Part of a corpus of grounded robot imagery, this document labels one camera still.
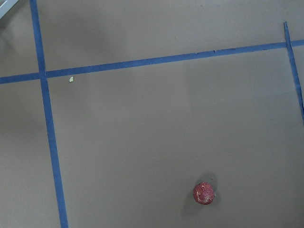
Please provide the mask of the red strawberry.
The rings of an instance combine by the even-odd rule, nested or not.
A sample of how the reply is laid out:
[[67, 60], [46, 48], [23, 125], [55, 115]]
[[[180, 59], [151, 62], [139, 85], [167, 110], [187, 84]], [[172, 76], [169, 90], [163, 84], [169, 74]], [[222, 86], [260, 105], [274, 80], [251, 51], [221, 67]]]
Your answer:
[[209, 205], [215, 198], [215, 192], [211, 184], [201, 182], [193, 188], [193, 197], [196, 203]]

